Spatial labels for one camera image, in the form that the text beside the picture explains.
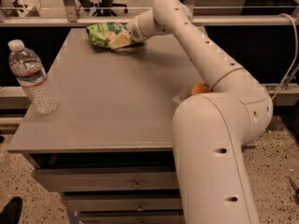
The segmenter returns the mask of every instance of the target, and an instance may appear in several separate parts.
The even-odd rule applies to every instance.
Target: desk
[[[172,35],[114,52],[72,29],[50,71],[59,108],[30,106],[8,151],[84,223],[181,223],[172,99],[200,78]]]

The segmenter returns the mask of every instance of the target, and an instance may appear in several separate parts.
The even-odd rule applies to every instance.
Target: plastic bottle
[[[59,102],[36,53],[26,48],[21,40],[12,40],[8,46],[11,50],[8,57],[10,69],[36,111],[46,115],[56,110]]]

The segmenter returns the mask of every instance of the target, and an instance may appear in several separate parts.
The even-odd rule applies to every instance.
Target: bottle cap
[[[11,51],[18,51],[24,49],[25,45],[21,40],[12,40],[8,42],[8,46]]]

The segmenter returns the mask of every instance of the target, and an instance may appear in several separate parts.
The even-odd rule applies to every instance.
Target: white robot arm
[[[260,223],[242,146],[273,113],[263,86],[190,22],[179,0],[155,0],[127,24],[134,41],[173,34],[211,93],[186,99],[173,117],[173,150],[187,224]]]

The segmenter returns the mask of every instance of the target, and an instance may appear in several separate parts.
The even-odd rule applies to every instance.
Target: person's foot
[[[21,216],[22,199],[14,197],[4,207],[0,213],[0,223],[2,224],[18,224]]]

